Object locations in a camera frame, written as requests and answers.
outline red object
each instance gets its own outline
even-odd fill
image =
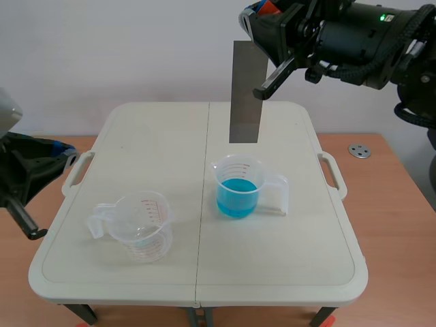
[[[267,1],[258,11],[259,16],[275,14],[281,14],[281,11],[277,9],[277,7],[273,5],[270,1]]]
[[[330,316],[327,320],[321,325],[321,327],[332,327],[336,322],[336,318],[334,316]]]

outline table leg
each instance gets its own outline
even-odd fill
[[[189,325],[191,327],[198,327],[198,316],[197,316],[197,312],[196,309],[194,308],[184,308],[184,310],[186,311],[186,314],[188,316],[188,321],[189,321]]]
[[[203,308],[206,327],[213,327],[213,308]]]
[[[316,316],[312,319],[309,325],[311,327],[320,327],[322,323],[325,322],[336,309],[337,308],[322,307],[321,310],[319,310]]]
[[[88,325],[92,326],[97,322],[97,316],[89,305],[64,305],[77,316],[82,318]]]

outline measuring cup with blue liquid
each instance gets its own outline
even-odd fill
[[[274,188],[283,215],[289,211],[289,183],[284,176],[270,173],[249,155],[228,155],[211,164],[217,184],[217,206],[233,218],[250,215],[258,205],[262,190]]]

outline measuring cup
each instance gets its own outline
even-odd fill
[[[289,184],[284,176],[272,174],[262,163],[248,155],[228,155],[211,164],[217,183],[218,208],[228,216],[243,218],[258,205],[265,188],[275,188],[280,198],[280,211],[289,211]]]
[[[141,191],[121,198],[115,204],[98,204],[87,226],[93,238],[101,238],[106,229],[136,262],[162,258],[172,243],[172,213],[165,197]]]

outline white table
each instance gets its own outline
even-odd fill
[[[30,267],[33,290],[89,324],[95,316],[88,305],[313,305],[325,307],[312,323],[319,326],[357,299],[368,274],[341,203],[346,186],[306,111],[265,102],[257,144],[229,144],[229,121],[230,103],[114,110],[67,178],[64,203]],[[254,213],[234,221],[216,209],[207,165],[230,153],[250,153],[288,178],[287,217]],[[320,159],[339,190],[327,185]],[[93,240],[85,225],[96,204],[144,189],[164,194],[175,213],[172,247],[153,264],[130,262],[116,241]]]

